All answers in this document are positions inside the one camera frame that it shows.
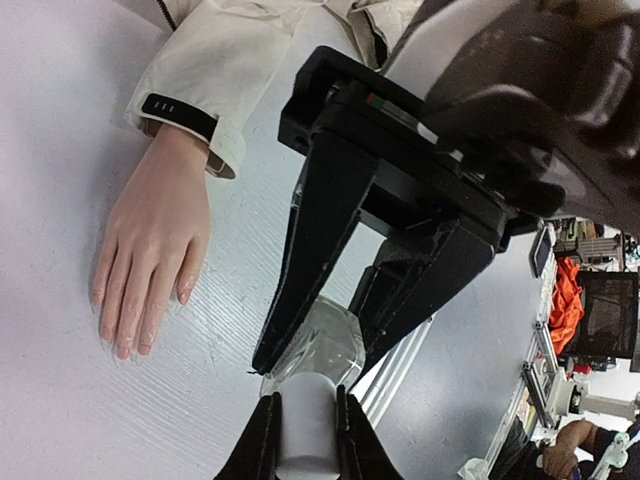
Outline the clear nail polish bottle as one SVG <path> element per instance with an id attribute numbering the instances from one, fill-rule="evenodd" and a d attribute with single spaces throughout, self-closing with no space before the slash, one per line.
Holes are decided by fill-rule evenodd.
<path id="1" fill-rule="evenodd" d="M 300 373 L 322 374 L 334 385 L 351 389 L 365 361 L 358 317 L 320 296 L 272 371 L 263 376 L 260 394 L 278 391 L 285 380 Z"/>

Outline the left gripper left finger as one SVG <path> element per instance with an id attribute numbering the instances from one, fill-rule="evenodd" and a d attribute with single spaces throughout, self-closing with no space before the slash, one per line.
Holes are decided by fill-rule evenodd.
<path id="1" fill-rule="evenodd" d="M 272 371 L 325 285 L 357 223 L 378 160 L 332 132 L 314 136 L 292 207 L 281 276 L 252 367 Z"/>

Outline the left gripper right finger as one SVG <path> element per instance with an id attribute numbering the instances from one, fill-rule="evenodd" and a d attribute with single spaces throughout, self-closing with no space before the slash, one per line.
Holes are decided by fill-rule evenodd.
<path id="1" fill-rule="evenodd" d="M 359 376 L 486 269 L 497 246 L 498 232 L 473 219 L 436 219 L 390 235 L 349 305 L 365 349 Z"/>

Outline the white nail polish cap brush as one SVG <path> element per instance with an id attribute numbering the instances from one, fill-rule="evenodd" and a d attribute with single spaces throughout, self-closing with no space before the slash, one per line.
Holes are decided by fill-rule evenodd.
<path id="1" fill-rule="evenodd" d="M 337 479 L 336 386 L 319 373 L 299 373 L 283 382 L 282 423 L 276 476 Z"/>

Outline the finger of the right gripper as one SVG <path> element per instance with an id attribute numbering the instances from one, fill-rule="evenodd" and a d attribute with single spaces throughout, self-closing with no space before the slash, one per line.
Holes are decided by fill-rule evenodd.
<path id="1" fill-rule="evenodd" d="M 228 460 L 214 479 L 276 479 L 281 425 L 281 395 L 274 393 L 261 397 Z"/>
<path id="2" fill-rule="evenodd" d="M 357 398 L 336 391 L 336 441 L 341 480 L 402 480 Z"/>

